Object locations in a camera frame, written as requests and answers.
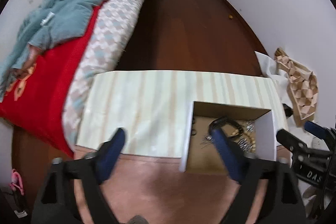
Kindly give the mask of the white wall power socket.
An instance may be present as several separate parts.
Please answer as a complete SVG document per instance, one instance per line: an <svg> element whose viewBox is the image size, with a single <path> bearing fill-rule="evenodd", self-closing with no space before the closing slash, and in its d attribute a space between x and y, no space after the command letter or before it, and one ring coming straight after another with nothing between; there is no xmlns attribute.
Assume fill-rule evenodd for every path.
<svg viewBox="0 0 336 224"><path fill-rule="evenodd" d="M324 141L318 138L313 138L312 143L311 143L312 147L314 149L321 149L323 150L324 147Z"/></svg>

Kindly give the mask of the brown geometric patterned bag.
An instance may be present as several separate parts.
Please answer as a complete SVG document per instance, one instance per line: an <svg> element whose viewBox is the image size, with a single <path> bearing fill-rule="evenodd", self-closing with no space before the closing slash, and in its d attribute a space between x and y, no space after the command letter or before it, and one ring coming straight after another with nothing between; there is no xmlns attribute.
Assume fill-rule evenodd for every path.
<svg viewBox="0 0 336 224"><path fill-rule="evenodd" d="M276 49L277 69L285 72L287 92L293 104L294 121L298 127L313 121L317 110L318 83L313 71L289 57L282 48Z"/></svg>

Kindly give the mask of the striped green beige cloth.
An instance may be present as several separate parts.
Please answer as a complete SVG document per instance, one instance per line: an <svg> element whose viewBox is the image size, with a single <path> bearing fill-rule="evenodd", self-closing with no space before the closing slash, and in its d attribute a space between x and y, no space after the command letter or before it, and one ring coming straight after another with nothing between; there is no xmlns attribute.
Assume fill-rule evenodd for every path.
<svg viewBox="0 0 336 224"><path fill-rule="evenodd" d="M268 78L193 71L112 71L93 79L78 146L97 149L119 127L126 129L127 154L182 156L193 102L267 109L275 134L287 128L275 83Z"/></svg>

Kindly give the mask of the white cardboard box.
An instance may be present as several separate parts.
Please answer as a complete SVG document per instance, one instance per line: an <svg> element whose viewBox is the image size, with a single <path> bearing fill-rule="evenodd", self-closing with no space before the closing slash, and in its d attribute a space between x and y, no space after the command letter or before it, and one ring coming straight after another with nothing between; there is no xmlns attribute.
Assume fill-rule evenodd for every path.
<svg viewBox="0 0 336 224"><path fill-rule="evenodd" d="M193 102L183 143L180 172L227 174L241 181L248 156L276 160L272 110Z"/></svg>

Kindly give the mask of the red bed blanket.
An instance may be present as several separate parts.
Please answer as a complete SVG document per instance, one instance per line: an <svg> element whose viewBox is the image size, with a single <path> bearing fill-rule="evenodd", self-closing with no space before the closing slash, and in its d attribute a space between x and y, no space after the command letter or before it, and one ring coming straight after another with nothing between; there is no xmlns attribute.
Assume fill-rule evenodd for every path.
<svg viewBox="0 0 336 224"><path fill-rule="evenodd" d="M94 9L84 36L39 56L32 73L16 80L1 103L1 118L68 156L73 156L74 149L64 138L64 103L101 6Z"/></svg>

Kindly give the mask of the checkered mattress sheet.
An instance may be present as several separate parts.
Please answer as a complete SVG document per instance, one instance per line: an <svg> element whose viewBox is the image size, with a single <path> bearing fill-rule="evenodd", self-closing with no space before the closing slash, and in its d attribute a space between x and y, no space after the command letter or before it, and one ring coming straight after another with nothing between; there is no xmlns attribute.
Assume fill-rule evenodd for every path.
<svg viewBox="0 0 336 224"><path fill-rule="evenodd" d="M75 148L93 78L115 69L130 40L145 0L107 0L98 10L93 32L75 71L62 113L64 138Z"/></svg>

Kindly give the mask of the pink slipper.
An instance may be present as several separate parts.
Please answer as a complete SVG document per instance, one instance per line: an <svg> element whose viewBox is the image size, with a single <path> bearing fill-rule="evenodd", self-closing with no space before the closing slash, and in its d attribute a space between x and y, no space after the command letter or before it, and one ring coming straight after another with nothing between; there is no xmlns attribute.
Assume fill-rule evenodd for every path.
<svg viewBox="0 0 336 224"><path fill-rule="evenodd" d="M13 192L18 192L21 196L25 194L23 189L22 177L15 169L12 169L11 183L9 184L9 186Z"/></svg>

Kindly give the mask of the black smartwatch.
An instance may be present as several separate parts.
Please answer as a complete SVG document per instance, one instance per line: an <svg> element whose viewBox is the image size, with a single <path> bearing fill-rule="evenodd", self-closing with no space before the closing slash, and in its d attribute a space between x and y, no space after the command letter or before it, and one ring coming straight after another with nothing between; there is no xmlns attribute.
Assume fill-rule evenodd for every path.
<svg viewBox="0 0 336 224"><path fill-rule="evenodd" d="M212 121L208 129L209 135L211 136L217 129L220 129L231 140L241 137L244 133L242 125L228 116L223 116Z"/></svg>

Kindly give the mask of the teal blue quilt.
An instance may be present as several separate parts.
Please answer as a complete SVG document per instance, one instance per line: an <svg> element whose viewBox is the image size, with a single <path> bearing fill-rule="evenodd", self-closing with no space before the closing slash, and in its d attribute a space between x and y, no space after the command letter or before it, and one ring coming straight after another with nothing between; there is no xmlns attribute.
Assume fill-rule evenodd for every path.
<svg viewBox="0 0 336 224"><path fill-rule="evenodd" d="M31 47L41 52L82 37L93 9L107 0L43 0L23 20L10 54L1 64L1 96L29 58Z"/></svg>

